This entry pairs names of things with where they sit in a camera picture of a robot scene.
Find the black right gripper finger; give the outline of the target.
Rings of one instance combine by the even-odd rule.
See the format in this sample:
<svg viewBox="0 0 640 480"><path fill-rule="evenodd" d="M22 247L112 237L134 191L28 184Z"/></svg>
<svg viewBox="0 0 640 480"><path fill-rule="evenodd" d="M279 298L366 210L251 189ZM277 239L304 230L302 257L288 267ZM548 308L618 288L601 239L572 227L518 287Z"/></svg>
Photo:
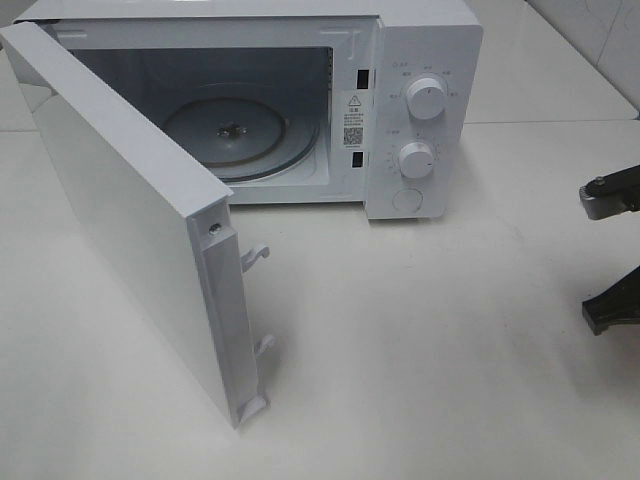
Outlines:
<svg viewBox="0 0 640 480"><path fill-rule="evenodd" d="M625 277L582 303L582 315L595 336L610 327L639 324L639 278Z"/></svg>

